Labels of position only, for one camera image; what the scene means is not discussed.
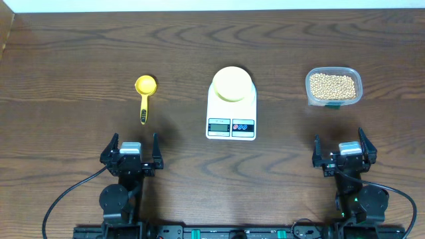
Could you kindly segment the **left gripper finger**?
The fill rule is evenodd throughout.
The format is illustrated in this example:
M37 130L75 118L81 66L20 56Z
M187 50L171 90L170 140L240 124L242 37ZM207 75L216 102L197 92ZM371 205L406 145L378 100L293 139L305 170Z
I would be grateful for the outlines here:
M103 152L101 152L100 154L100 162L102 164L109 165L112 162L114 155L119 152L118 141L119 141L119 134L115 133L112 136L112 139L110 140L109 144L107 144Z
M158 141L158 137L156 133L153 134L152 158L153 158L153 163L155 165L155 168L163 169L164 162L163 162L163 157L159 148L159 141Z

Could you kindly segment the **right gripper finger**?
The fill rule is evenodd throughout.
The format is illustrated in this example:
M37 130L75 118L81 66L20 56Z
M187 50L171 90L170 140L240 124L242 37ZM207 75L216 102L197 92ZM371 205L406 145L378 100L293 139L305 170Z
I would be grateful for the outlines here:
M323 158L321 154L321 141L318 135L316 135L314 139L312 163L314 167L320 167L323 164Z
M375 164L377 160L377 149L365 135L363 129L358 129L360 144L363 152L363 157L370 164Z

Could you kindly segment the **yellow measuring scoop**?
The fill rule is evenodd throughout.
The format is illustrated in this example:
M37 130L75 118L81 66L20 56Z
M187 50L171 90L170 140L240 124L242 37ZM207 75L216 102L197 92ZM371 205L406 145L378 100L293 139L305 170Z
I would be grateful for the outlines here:
M150 75L140 76L135 82L135 89L141 96L140 122L145 125L148 116L148 97L153 95L157 89L155 78Z

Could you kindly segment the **white digital kitchen scale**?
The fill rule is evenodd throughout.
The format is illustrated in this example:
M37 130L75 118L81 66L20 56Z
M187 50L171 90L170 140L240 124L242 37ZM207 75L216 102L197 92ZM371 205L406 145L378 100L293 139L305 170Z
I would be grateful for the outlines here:
M254 141L257 136L256 87L237 102L218 97L211 84L207 101L205 136L208 139Z

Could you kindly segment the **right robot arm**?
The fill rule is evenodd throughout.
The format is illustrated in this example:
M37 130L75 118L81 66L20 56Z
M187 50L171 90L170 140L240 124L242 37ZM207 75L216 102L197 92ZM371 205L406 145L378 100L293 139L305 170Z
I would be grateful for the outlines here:
M315 136L312 163L322 168L324 177L333 177L337 185L337 209L351 224L378 224L385 219L389 195L386 190L363 183L361 174L376 163L377 149L362 129L359 140L339 144L339 150L324 158L321 142Z

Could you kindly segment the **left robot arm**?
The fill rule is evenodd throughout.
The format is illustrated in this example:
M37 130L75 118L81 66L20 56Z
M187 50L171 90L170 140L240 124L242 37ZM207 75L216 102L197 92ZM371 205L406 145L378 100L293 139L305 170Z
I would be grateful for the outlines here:
M127 225L135 222L137 199L142 192L143 180L153 177L155 171L164 167L157 134L153 134L153 161L143 160L142 144L123 142L118 145L119 135L114 134L100 154L100 162L118 183L107 186L100 194L99 203L108 226Z

